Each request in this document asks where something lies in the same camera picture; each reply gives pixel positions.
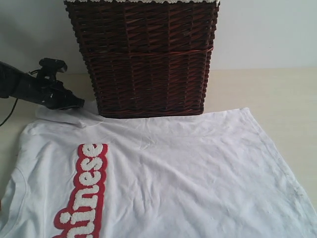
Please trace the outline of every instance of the red and white lettering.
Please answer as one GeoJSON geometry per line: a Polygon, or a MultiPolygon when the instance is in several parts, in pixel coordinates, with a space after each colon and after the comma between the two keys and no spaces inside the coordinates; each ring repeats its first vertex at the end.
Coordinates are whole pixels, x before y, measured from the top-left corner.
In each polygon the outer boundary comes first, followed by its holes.
{"type": "Polygon", "coordinates": [[[83,144],[78,147],[75,188],[67,207],[55,216],[55,227],[63,231],[53,238],[99,238],[107,149],[106,144],[83,144]]]}

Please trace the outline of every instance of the t-shirt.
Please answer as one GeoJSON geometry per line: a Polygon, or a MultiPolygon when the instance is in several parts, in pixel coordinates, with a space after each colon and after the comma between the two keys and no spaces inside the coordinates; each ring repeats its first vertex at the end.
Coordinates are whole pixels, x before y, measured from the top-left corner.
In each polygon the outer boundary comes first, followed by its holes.
{"type": "Polygon", "coordinates": [[[37,117],[20,137],[0,238],[317,237],[307,194],[247,108],[37,117]]]}

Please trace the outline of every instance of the beige table surface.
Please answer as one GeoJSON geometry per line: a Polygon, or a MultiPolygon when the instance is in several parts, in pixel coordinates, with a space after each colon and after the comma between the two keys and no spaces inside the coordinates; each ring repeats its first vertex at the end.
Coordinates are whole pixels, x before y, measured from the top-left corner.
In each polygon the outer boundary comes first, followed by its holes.
{"type": "MultiPolygon", "coordinates": [[[[87,75],[59,75],[77,96],[93,99],[87,75]]],[[[13,99],[0,99],[0,121],[13,99]]],[[[249,107],[317,208],[317,68],[216,70],[210,75],[205,112],[249,107]]],[[[14,168],[18,137],[35,119],[36,105],[19,101],[0,127],[0,198],[14,168]]]]}

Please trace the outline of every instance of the wicker basket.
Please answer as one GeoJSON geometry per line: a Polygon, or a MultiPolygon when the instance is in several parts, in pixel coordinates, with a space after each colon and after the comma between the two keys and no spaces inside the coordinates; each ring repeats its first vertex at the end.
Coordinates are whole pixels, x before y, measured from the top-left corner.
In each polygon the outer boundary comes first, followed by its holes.
{"type": "Polygon", "coordinates": [[[100,115],[147,118],[204,110],[215,2],[65,2],[100,115]]]}

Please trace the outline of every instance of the woven basket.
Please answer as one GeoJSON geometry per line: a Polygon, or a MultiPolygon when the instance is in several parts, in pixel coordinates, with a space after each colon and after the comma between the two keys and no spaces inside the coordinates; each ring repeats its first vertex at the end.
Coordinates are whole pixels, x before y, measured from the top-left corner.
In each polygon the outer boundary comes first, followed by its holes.
{"type": "Polygon", "coordinates": [[[65,4],[100,115],[147,118],[203,112],[217,3],[65,4]]]}

